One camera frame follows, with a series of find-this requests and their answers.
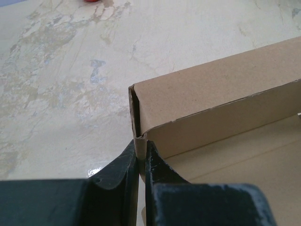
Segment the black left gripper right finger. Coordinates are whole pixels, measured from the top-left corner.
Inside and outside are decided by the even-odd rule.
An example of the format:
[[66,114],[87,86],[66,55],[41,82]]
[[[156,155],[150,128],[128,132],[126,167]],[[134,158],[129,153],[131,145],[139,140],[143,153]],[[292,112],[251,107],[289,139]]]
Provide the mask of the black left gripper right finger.
[[192,184],[161,158],[152,141],[145,160],[148,226],[275,226],[263,192],[252,184]]

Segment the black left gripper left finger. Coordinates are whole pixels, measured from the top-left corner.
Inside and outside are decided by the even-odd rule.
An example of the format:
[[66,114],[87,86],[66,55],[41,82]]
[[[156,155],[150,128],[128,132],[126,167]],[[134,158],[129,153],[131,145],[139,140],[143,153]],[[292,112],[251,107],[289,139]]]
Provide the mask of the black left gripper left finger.
[[0,183],[3,226],[134,226],[139,186],[135,145],[89,178]]

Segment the brown cardboard box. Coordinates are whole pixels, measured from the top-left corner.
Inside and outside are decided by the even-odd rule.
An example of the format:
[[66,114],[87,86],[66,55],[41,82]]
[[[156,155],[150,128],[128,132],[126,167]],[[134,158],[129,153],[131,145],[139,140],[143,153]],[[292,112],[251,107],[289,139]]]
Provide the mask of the brown cardboard box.
[[280,226],[301,223],[301,40],[292,38],[129,87],[137,157],[194,183],[250,183]]

